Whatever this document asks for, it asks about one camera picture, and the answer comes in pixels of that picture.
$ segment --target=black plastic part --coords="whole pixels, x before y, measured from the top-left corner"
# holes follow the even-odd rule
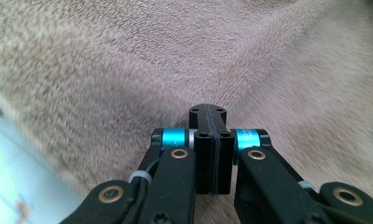
[[[280,153],[271,145],[271,140],[268,132],[266,132],[266,130],[264,129],[256,129],[256,131],[259,135],[261,147],[270,151],[297,182],[302,181],[302,176],[300,176],[297,171],[295,171],[294,168],[292,168],[292,166],[282,157],[282,155],[280,155]]]
[[[190,146],[189,146],[189,129],[186,129],[186,139],[185,139],[185,141],[186,141],[186,147],[190,148]]]
[[[135,177],[131,184],[135,186],[134,203],[131,205],[128,214],[123,219],[122,224],[137,223],[148,189],[148,181],[142,177]]]
[[[159,162],[138,223],[193,223],[195,207],[196,155],[187,147],[187,156],[172,157],[167,149]]]
[[[266,158],[250,158],[248,151],[252,149],[264,153]],[[249,147],[241,153],[235,208],[241,223],[302,223],[309,214],[331,223],[277,158],[261,147]]]
[[[152,132],[151,144],[148,151],[145,153],[143,160],[141,161],[138,170],[144,170],[147,166],[152,164],[159,158],[161,144],[162,144],[163,129],[157,128]]]
[[[344,194],[338,195],[345,203],[335,196],[335,189],[346,189]],[[361,205],[356,205],[356,198],[348,193],[352,192],[362,199]],[[339,182],[326,183],[321,186],[320,194],[327,201],[325,211],[337,222],[341,223],[372,223],[373,224],[373,199],[360,189]]]
[[[237,165],[239,160],[239,139],[236,134],[236,129],[230,129],[230,131],[235,135],[235,141],[233,143],[233,159],[232,164]]]
[[[189,109],[197,156],[197,193],[229,194],[235,134],[226,127],[227,111],[216,105]]]
[[[102,203],[99,200],[100,192],[110,186],[120,186],[123,189],[122,197],[113,203]],[[120,223],[126,216],[133,203],[133,187],[121,180],[111,180],[95,187],[85,198],[82,204],[67,217],[62,224],[77,223]]]

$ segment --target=metal rivet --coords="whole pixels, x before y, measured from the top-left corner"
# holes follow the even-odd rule
[[[99,194],[99,200],[102,203],[114,203],[123,195],[123,188],[120,186],[110,186],[102,189]]]
[[[358,194],[349,189],[335,188],[333,193],[339,201],[351,206],[361,206],[364,203]]]
[[[183,159],[183,158],[187,157],[187,151],[179,148],[179,149],[173,150],[171,155],[172,155],[173,158]]]
[[[266,158],[265,153],[258,151],[258,150],[251,150],[248,152],[248,156],[253,158],[254,160],[262,161]]]

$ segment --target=screw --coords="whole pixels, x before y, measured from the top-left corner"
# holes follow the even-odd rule
[[[173,224],[173,221],[167,213],[160,212],[155,215],[152,224]]]
[[[308,213],[305,216],[304,224],[326,224],[329,223],[325,218],[316,213]]]
[[[107,199],[112,199],[117,196],[118,190],[117,189],[109,189],[104,193],[104,197]]]

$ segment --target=fuzzy gray fabric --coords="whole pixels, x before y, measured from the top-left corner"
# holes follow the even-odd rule
[[[0,1],[0,108],[81,195],[200,103],[266,129],[317,188],[373,196],[373,1]],[[232,206],[200,196],[196,223]]]

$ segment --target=screw hole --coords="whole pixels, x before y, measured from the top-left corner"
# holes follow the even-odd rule
[[[364,203],[358,194],[349,189],[336,188],[333,193],[338,200],[351,206],[361,206]]]
[[[251,150],[248,152],[248,156],[251,157],[254,160],[264,160],[266,158],[265,153],[258,151],[258,150]]]
[[[114,203],[123,195],[123,188],[120,186],[110,186],[102,189],[99,194],[99,201],[101,203]]]
[[[349,202],[355,202],[355,197],[352,196],[352,194],[350,194],[349,192],[341,192],[340,194],[340,197],[342,197],[343,199],[349,201]]]
[[[152,223],[154,223],[154,224],[172,224],[173,221],[167,213],[159,212],[159,213],[155,214],[154,220],[153,220]]]
[[[208,133],[199,133],[199,137],[210,137]]]
[[[175,159],[183,159],[187,157],[187,154],[188,154],[187,151],[182,148],[175,149],[171,153],[172,157]]]
[[[230,137],[230,133],[221,133],[220,134],[222,137]]]

